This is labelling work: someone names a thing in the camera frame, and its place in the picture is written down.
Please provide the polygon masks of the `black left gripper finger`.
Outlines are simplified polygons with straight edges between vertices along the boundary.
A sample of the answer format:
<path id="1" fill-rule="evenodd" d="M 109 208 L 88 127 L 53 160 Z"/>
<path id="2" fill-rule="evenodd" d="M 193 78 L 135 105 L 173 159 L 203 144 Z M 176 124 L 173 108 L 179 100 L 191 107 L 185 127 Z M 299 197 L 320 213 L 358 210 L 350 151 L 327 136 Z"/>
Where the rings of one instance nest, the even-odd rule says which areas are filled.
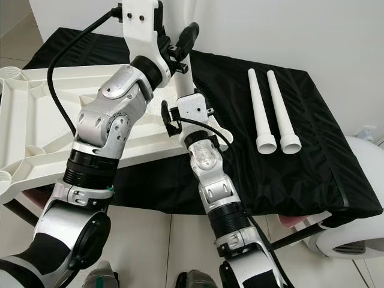
<path id="1" fill-rule="evenodd" d="M 197 22 L 191 22 L 181 31 L 181 59 L 185 59 L 194 47 L 200 27 Z"/>

